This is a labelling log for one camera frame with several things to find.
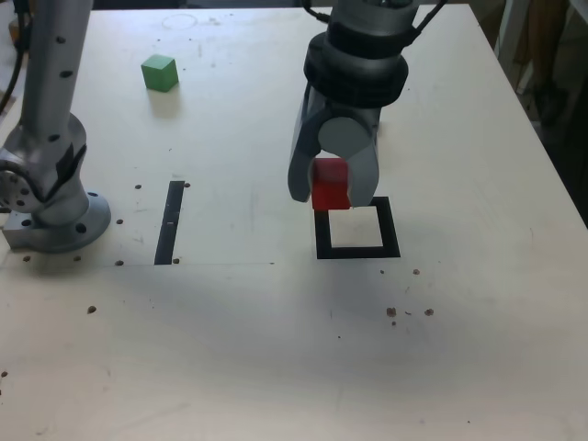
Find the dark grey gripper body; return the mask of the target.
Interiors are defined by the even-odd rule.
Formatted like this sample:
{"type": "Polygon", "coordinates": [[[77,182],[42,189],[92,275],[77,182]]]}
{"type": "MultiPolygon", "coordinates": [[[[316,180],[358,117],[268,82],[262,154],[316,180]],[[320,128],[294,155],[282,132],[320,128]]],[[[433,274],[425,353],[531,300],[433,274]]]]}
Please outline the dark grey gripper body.
{"type": "Polygon", "coordinates": [[[381,108],[360,108],[342,105],[340,103],[329,103],[327,107],[336,117],[351,118],[358,121],[365,127],[378,127],[380,122],[381,108]]]}

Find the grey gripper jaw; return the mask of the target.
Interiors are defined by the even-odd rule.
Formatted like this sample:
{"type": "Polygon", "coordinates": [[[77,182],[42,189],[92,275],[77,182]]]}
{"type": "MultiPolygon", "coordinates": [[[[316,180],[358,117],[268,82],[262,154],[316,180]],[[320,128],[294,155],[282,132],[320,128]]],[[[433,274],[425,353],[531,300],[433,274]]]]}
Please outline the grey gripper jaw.
{"type": "Polygon", "coordinates": [[[288,164],[288,190],[298,202],[307,202],[312,188],[312,164],[321,152],[319,132],[329,118],[325,97],[317,91],[306,91],[295,124],[288,164]]]}
{"type": "Polygon", "coordinates": [[[337,117],[325,121],[319,130],[321,149],[347,164],[347,195],[352,207],[367,206],[378,186],[377,128],[366,128],[353,118],[337,117]]]}

